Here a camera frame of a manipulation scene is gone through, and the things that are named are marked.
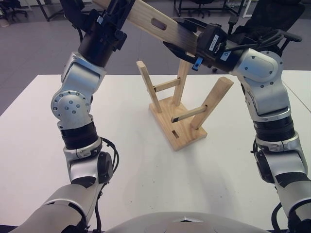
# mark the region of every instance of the wooden board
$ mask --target wooden board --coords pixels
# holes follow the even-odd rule
[[[173,95],[173,102],[175,106],[178,106],[181,101],[181,97],[183,95],[185,83],[186,83],[186,77],[189,72],[191,64],[189,62],[186,62],[182,59],[180,59],[179,62],[179,68],[178,68],[178,74],[177,79],[180,79],[180,83],[178,86],[175,87],[174,95]]]
[[[149,108],[174,150],[180,150],[183,147],[207,136],[206,131],[202,127],[197,130],[191,127],[190,122],[192,117],[176,123],[171,123],[172,116],[187,111],[182,103],[176,107],[173,104],[173,97],[160,100],[159,103],[162,109],[162,113],[157,112],[153,103],[149,105]]]
[[[147,70],[146,65],[142,61],[137,61],[136,64],[137,64],[137,67],[140,71],[142,79],[144,80],[144,82],[146,84],[147,91],[150,95],[150,98],[151,98],[152,102],[155,104],[157,112],[161,113],[162,110],[161,110],[159,101],[157,100],[156,92],[155,92],[154,86],[152,85],[152,82],[150,80],[149,72]]]
[[[233,82],[226,78],[220,77],[216,84],[213,86],[212,90],[206,97],[205,101],[202,103],[202,106],[207,106],[206,110],[202,113],[195,115],[191,121],[191,126],[194,129],[199,129],[211,112],[216,108],[218,103],[223,99],[228,90],[233,85]]]
[[[110,0],[93,0],[93,2],[107,9]],[[177,45],[191,54],[196,53],[196,41],[198,38],[196,34],[183,28],[176,21],[142,0],[135,1],[127,19],[140,29],[162,41]],[[164,27],[157,27],[154,22],[164,25]]]

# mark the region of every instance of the white table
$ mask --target white table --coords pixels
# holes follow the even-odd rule
[[[218,77],[189,75],[183,104],[189,109],[200,106]],[[91,113],[98,134],[113,141],[121,156],[99,202],[105,230],[159,211],[214,213],[272,229],[270,216],[278,197],[273,185],[261,180],[249,152],[255,131],[240,83],[227,77],[235,83],[204,123],[207,138],[178,152],[148,110],[151,100],[142,78],[105,77]],[[158,84],[173,78],[152,76],[152,81]],[[21,224],[56,189],[69,183],[64,143],[50,110],[59,86],[59,75],[38,75],[0,117],[0,224]],[[172,94],[173,90],[165,90],[158,97]],[[291,91],[289,97],[295,129],[310,164],[311,114]],[[91,224],[95,228],[94,216]],[[279,224],[286,228],[283,211]]]

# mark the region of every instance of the blue clip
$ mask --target blue clip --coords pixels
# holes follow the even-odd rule
[[[196,62],[193,64],[192,69],[195,71],[199,70],[199,66],[202,64],[203,62],[203,58],[202,57],[198,57],[198,59],[196,59]]]

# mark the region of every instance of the label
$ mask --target label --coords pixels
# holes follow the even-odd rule
[[[230,55],[231,51],[228,51],[228,52],[224,52],[222,54],[222,56],[220,57],[220,60],[223,60],[223,61],[226,61]]]
[[[210,50],[210,51],[213,51],[213,50],[214,50],[214,47],[215,47],[215,45],[216,45],[216,42],[217,42],[218,38],[219,38],[219,36],[216,34],[216,35],[214,36],[214,39],[213,39],[212,43],[210,44],[210,47],[209,47],[209,50]]]

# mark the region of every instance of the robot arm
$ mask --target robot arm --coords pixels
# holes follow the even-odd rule
[[[78,1],[61,0],[68,19],[86,35],[78,52],[71,54],[62,87],[51,102],[52,112],[60,120],[57,126],[65,143],[71,184],[57,190],[13,232],[85,232],[101,190],[113,175],[114,162],[101,151],[102,140],[89,112],[110,55],[126,39],[121,27],[134,0],[113,0],[104,14],[92,11],[88,16],[73,2]],[[237,49],[217,25],[208,25],[200,34],[195,57],[188,57],[187,51],[182,53],[175,45],[166,46],[194,63],[193,69],[203,64],[238,76],[257,132],[260,151],[255,158],[260,175],[275,184],[290,229],[303,229],[311,219],[311,182],[281,81],[282,60],[274,53]]]
[[[290,231],[309,232],[311,181],[281,80],[283,61],[269,51],[236,48],[226,41],[220,28],[208,25],[198,38],[193,68],[201,63],[213,65],[238,77],[256,130],[253,152],[259,173],[263,180],[275,185]]]

